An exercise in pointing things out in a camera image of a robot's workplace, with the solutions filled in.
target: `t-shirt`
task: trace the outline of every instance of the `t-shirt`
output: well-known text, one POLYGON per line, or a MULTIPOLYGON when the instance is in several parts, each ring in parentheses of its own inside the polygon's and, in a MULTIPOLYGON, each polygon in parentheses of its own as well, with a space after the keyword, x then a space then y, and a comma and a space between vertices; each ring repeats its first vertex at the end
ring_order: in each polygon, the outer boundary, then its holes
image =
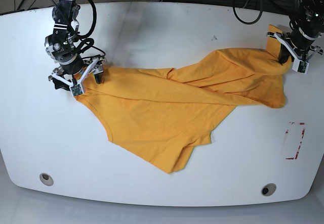
POLYGON ((216 50, 180 69, 105 67, 103 84, 89 76, 76 99, 101 121, 110 142, 171 173, 185 167, 194 147, 211 143, 211 131, 236 106, 285 105, 282 75, 291 59, 280 64, 279 51, 269 38, 266 51, 216 50))

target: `circular hole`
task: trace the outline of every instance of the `circular hole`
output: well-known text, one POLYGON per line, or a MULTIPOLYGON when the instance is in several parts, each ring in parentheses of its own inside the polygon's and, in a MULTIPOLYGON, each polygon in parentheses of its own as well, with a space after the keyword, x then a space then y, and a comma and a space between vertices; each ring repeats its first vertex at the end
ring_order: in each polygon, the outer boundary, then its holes
POLYGON ((264 188, 264 189, 262 190, 262 194, 263 194, 263 195, 268 194, 268 192, 269 192, 269 189, 268 189, 268 188, 264 188))
POLYGON ((263 196, 270 196, 275 192, 276 189, 277 186, 275 184, 267 184, 261 189, 261 194, 263 196))
POLYGON ((54 184, 52 177, 49 176, 47 173, 41 173, 39 175, 39 179, 46 186, 52 186, 54 184))
POLYGON ((49 176, 47 174, 42 174, 43 179, 49 180, 49 176))

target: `table surface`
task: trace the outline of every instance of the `table surface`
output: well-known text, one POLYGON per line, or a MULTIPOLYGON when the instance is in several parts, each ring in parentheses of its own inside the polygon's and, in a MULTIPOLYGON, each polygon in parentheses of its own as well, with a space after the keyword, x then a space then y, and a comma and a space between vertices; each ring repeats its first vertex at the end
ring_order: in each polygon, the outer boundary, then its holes
MULTIPOLYGON (((179 68, 216 49, 264 49, 269 24, 289 31, 286 16, 264 13, 257 24, 247 26, 231 8, 219 6, 110 3, 97 4, 97 10, 95 45, 122 67, 179 68)), ((212 144, 196 147, 184 170, 166 174, 110 143, 90 110, 48 82, 56 67, 44 49, 54 25, 51 12, 0 17, 0 149, 14 184, 83 199, 159 206, 246 205, 308 193, 324 153, 320 56, 311 61, 308 75, 292 70, 285 75, 285 107, 237 107, 212 132, 212 144), (286 160, 288 122, 306 123, 296 160, 286 160), (48 173, 54 185, 43 185, 41 173, 48 173), (269 183, 276 184, 276 192, 264 197, 261 189, 269 183)), ((257 13, 238 10, 247 20, 257 13)), ((90 28, 91 14, 91 7, 82 5, 81 33, 90 28)), ((89 50, 87 55, 95 54, 89 50)))

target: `metal bracket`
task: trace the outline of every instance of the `metal bracket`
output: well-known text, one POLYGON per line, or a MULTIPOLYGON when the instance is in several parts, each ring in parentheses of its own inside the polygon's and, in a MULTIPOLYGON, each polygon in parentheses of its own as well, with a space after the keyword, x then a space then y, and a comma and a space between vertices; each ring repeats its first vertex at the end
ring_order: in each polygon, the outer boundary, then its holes
POLYGON ((294 57, 292 69, 296 72, 307 74, 309 68, 308 61, 313 57, 315 53, 318 53, 320 55, 323 54, 323 50, 319 46, 311 46, 310 50, 313 51, 313 53, 307 56, 306 60, 303 60, 302 57, 298 56, 294 51, 294 49, 291 47, 291 45, 283 38, 283 34, 278 32, 276 33, 269 32, 267 36, 271 38, 276 38, 283 46, 287 48, 289 53, 294 57))
POLYGON ((61 77, 60 76, 61 71, 57 70, 58 68, 54 69, 52 75, 49 76, 49 80, 51 80, 52 78, 55 78, 56 80, 59 80, 59 81, 63 82, 64 84, 68 85, 73 97, 84 94, 86 92, 86 89, 85 89, 85 87, 83 85, 83 81, 93 71, 94 67, 97 65, 97 63, 99 61, 100 61, 99 58, 94 58, 92 60, 92 63, 83 72, 81 78, 76 81, 75 85, 73 84, 73 82, 68 81, 65 78, 61 77))

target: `screw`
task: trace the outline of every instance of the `screw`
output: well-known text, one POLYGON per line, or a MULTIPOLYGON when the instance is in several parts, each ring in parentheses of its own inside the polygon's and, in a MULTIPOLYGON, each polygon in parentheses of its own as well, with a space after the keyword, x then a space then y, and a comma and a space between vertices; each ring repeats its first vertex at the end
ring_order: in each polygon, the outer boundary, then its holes
POLYGON ((61 45, 59 43, 54 44, 53 48, 58 51, 59 49, 61 49, 61 45))

